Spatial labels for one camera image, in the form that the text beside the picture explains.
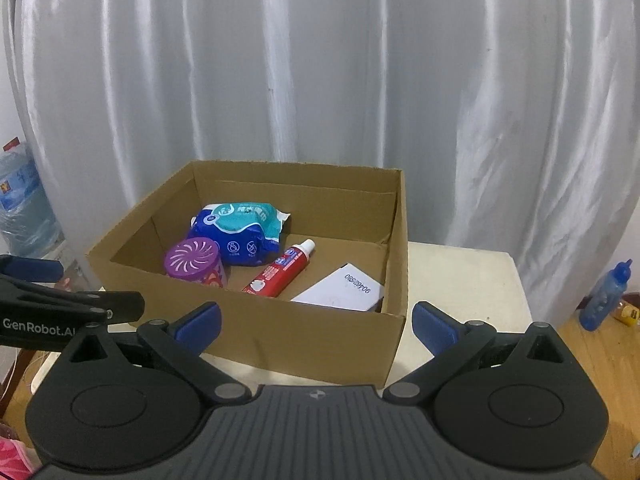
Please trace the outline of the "purple air freshener jar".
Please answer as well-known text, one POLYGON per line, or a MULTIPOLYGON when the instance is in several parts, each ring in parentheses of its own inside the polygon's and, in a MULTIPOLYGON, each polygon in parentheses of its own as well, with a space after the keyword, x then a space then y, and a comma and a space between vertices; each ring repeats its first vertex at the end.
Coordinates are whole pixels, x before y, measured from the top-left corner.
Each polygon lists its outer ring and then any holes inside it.
POLYGON ((168 250, 164 269, 170 278, 224 288, 227 274, 222 264, 220 249, 207 237, 182 240, 168 250))

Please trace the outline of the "red toothpaste tube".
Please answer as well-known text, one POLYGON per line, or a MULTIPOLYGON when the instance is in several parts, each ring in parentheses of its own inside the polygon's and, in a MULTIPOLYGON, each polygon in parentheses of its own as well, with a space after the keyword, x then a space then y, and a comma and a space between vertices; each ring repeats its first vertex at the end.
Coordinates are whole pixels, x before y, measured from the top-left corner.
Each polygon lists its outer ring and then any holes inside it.
POLYGON ((316 243, 308 238, 294 244, 264 270, 255 276, 243 289, 246 294, 276 298, 294 278, 308 266, 316 243))

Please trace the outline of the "white small carton box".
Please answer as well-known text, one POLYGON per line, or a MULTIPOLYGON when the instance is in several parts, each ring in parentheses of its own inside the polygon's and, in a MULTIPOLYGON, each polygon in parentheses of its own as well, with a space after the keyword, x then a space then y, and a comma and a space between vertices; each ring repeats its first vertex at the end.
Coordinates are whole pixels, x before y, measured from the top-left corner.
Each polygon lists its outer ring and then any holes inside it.
POLYGON ((295 296, 299 304, 341 310, 369 312, 378 310, 384 287, 351 263, 345 263, 318 283, 295 296))

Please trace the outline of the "blue wet wipes pack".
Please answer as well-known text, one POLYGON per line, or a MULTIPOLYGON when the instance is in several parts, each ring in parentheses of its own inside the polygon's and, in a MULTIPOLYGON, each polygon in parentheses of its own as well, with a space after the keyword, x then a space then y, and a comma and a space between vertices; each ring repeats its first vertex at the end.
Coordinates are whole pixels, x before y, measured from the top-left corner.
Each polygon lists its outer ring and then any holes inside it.
POLYGON ((192 218, 186 237, 216 242, 228 266, 259 266, 280 252, 280 235, 288 218, 288 212, 267 203, 209 204, 192 218))

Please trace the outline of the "white water dispenser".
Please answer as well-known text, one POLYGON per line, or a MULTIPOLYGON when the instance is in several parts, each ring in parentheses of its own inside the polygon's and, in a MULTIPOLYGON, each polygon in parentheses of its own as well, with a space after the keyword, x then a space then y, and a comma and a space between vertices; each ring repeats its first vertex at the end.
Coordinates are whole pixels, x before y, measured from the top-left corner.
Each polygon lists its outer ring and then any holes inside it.
POLYGON ((63 276, 53 287, 64 292, 88 292, 94 290, 85 273, 70 249, 70 245, 66 240, 59 242, 55 248, 48 253, 48 258, 56 260, 62 264, 63 276))

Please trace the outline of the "large water jug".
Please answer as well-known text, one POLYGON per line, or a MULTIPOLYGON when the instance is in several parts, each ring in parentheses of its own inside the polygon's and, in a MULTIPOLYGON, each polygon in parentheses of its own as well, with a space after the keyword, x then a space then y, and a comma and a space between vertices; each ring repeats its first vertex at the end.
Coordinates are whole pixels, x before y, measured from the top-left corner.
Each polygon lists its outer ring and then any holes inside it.
POLYGON ((26 144, 1 153, 1 235, 10 254, 27 258, 43 257, 61 236, 26 144))

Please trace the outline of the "brown cardboard box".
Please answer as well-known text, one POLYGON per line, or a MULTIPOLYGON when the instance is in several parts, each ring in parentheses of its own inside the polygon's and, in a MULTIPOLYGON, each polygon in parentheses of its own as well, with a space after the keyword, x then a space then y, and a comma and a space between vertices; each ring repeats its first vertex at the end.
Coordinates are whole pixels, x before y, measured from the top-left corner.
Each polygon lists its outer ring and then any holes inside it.
POLYGON ((385 384, 408 308, 408 229, 404 174, 292 162, 194 160, 116 223, 88 253, 109 290, 136 290, 146 318, 180 318, 219 304, 214 356, 334 384, 385 384), (168 250, 186 237, 206 205, 263 202, 288 215, 281 246, 313 240, 310 263, 274 298, 245 292, 254 266, 229 266, 224 287, 170 278, 168 250), (369 312, 301 304, 297 296, 350 263, 383 288, 369 312))

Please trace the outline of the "pink patterned cloth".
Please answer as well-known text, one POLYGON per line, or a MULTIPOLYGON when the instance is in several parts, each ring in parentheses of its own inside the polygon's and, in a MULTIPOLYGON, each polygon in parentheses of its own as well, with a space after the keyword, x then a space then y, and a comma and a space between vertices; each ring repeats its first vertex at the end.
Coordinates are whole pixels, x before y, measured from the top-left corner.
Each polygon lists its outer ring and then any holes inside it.
POLYGON ((29 479, 41 466, 36 452, 11 427, 1 424, 0 434, 1 479, 29 479))

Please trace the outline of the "blue spray bottle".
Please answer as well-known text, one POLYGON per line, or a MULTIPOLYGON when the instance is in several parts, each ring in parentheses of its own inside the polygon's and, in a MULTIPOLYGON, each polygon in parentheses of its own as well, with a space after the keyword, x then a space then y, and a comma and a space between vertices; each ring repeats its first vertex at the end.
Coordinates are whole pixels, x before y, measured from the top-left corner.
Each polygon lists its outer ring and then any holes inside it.
POLYGON ((588 301, 578 315, 578 321, 584 330, 597 330, 618 305, 631 278, 631 266, 631 259, 617 263, 593 287, 588 301))

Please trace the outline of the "small yellow bottle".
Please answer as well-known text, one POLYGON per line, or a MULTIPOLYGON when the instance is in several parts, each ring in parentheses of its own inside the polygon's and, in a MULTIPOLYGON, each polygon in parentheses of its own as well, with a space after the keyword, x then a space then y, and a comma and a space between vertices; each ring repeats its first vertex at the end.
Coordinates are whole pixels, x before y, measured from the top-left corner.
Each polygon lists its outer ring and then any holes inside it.
POLYGON ((612 315, 616 321, 621 322, 628 327, 637 327, 639 325, 639 308, 625 300, 620 300, 617 307, 612 312, 612 315))

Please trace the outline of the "white curtain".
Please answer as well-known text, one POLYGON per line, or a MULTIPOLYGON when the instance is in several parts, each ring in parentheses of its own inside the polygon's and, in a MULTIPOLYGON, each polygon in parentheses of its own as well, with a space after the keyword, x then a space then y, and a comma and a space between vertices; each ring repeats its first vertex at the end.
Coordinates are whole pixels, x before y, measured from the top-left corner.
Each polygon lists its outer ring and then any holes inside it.
POLYGON ((399 168, 537 320, 634 253, 639 0, 1 0, 1 41, 78 254, 194 159, 399 168))

